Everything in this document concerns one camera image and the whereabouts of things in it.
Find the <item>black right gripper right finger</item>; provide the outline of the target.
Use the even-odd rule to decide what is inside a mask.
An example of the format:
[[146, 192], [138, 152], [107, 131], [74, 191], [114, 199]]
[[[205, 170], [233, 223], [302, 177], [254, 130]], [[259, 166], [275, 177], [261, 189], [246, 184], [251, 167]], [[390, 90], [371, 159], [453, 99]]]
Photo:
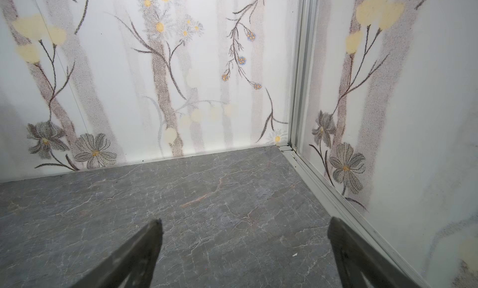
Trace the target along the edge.
[[344, 288], [417, 288], [340, 218], [331, 218], [327, 237]]

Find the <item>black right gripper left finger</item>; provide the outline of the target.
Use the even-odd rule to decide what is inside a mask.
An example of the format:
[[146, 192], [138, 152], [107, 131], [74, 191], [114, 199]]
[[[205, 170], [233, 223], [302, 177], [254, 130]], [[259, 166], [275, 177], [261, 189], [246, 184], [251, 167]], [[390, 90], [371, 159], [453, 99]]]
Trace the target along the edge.
[[163, 224], [151, 220], [74, 288], [148, 288], [163, 244]]

